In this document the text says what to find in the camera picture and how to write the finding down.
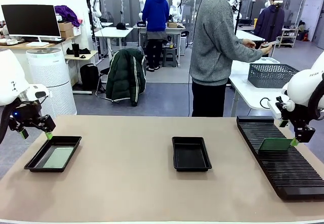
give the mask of black backpack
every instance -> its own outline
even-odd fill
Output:
[[[99,77],[98,67],[96,67],[94,64],[87,64],[82,66],[80,68],[80,75],[83,90],[97,90],[98,87],[98,91],[102,93],[105,92],[101,79]]]

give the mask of gray plastic basket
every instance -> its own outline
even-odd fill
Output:
[[[248,81],[255,87],[282,88],[297,72],[285,64],[250,64]]]

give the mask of man's hand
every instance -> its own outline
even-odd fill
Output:
[[[269,45],[268,47],[263,47],[263,48],[260,49],[260,50],[262,51],[262,54],[263,54],[263,55],[268,55],[268,54],[271,52],[271,50],[272,50],[272,44]]]
[[[255,46],[256,46],[255,43],[252,40],[249,40],[247,38],[243,39],[242,44],[245,47],[248,47],[248,48],[251,48],[251,49],[255,49]]]

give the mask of purple bag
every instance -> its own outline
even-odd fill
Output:
[[[55,13],[60,14],[66,22],[71,22],[74,27],[80,26],[76,14],[69,7],[65,5],[55,6]]]

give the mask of black ridged rack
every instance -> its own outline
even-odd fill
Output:
[[[239,131],[248,143],[277,195],[284,200],[324,200],[324,180],[295,147],[287,151],[262,151],[265,138],[286,138],[272,117],[244,116],[236,119]]]

